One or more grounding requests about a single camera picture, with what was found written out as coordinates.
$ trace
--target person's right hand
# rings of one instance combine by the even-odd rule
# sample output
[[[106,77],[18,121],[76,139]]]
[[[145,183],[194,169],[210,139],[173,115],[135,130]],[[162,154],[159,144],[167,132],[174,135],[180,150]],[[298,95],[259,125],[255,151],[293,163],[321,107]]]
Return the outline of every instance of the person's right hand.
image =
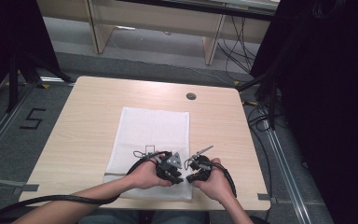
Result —
[[[215,158],[211,162],[220,163],[220,159]],[[222,202],[226,197],[235,197],[232,193],[231,186],[223,172],[214,167],[207,181],[196,180],[194,186],[202,190],[210,199]]]

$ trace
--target background table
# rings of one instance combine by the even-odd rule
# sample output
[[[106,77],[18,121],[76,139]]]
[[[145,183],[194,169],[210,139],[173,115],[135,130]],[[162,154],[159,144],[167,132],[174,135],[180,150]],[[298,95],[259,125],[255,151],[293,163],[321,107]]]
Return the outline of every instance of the background table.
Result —
[[[195,93],[197,99],[186,95]],[[238,92],[234,89],[101,77],[80,77],[48,139],[20,200],[70,194],[103,183],[123,106],[190,113],[190,154],[209,145],[236,184],[245,210],[267,210],[269,201]],[[194,189],[191,202],[118,199],[105,207],[221,210],[220,203]]]

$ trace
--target forearm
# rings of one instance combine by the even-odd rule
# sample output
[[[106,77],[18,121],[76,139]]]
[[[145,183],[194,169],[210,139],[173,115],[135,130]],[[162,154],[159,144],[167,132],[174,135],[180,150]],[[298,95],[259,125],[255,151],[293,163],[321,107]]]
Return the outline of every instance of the forearm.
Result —
[[[74,193],[91,199],[109,199],[132,188],[133,181],[123,177],[99,186]],[[100,205],[57,201],[47,203],[21,217],[16,223],[76,223]]]
[[[225,207],[234,224],[253,224],[234,196],[228,196],[220,203]]]

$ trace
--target person's hand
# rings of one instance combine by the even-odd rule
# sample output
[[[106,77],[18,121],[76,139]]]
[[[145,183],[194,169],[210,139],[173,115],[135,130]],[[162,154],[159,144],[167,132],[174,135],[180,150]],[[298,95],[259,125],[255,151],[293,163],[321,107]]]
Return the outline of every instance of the person's hand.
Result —
[[[220,159],[215,158],[211,162],[220,163]],[[234,197],[231,186],[225,178],[223,172],[214,167],[207,181],[196,180],[194,186],[202,190],[210,199],[222,202],[225,197]]]
[[[168,187],[172,183],[168,180],[159,178],[156,175],[156,159],[151,158],[140,164],[128,178],[132,180],[132,187],[135,189],[150,189],[155,186]]]

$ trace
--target gray carpet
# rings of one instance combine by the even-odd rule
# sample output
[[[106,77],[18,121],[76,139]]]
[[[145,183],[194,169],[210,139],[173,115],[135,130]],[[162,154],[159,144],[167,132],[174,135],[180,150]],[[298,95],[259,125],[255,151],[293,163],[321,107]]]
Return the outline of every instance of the gray carpet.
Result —
[[[116,77],[126,79],[151,80],[173,83],[196,84],[206,86],[233,87],[233,80],[227,76],[225,71],[193,70],[176,68],[167,65],[152,65],[147,63],[132,63],[125,60],[105,59],[75,54],[57,53],[62,68],[67,75],[77,78],[80,75],[98,77]],[[41,76],[51,74],[40,71]],[[241,74],[232,74],[238,78],[245,78]],[[48,136],[60,115],[63,105],[71,91],[69,86],[51,85],[47,89],[34,89],[26,99],[20,114],[16,117],[3,141],[0,143],[0,179],[26,182],[31,174],[37,159],[43,150]],[[241,93],[242,100],[254,100],[256,87]],[[0,118],[3,117],[6,109],[7,90],[0,91]],[[36,130],[20,129],[20,126],[33,126],[34,121],[26,121],[26,117],[33,108],[43,108],[46,111],[35,112],[38,118],[42,119]],[[244,111],[249,115],[252,106],[245,106]],[[284,118],[277,119],[282,126],[285,125]],[[273,203],[269,211],[268,222],[270,223],[298,223],[296,212],[291,204],[282,175],[271,151],[269,140],[265,133],[257,132],[266,148],[270,161],[272,178],[272,197],[277,203]],[[280,137],[282,148],[289,162],[290,168],[296,178],[296,182],[303,195],[311,214],[313,223],[333,223],[326,210],[323,200],[312,180],[307,169],[301,166],[301,153],[293,139],[290,130],[278,126],[277,134]],[[260,161],[266,186],[269,185],[269,168],[260,143],[253,135],[256,153]],[[18,200],[19,195],[12,193],[12,188],[0,187],[0,207]],[[265,211],[249,211],[250,215],[262,217]],[[225,211],[211,212],[212,223],[230,223]]]

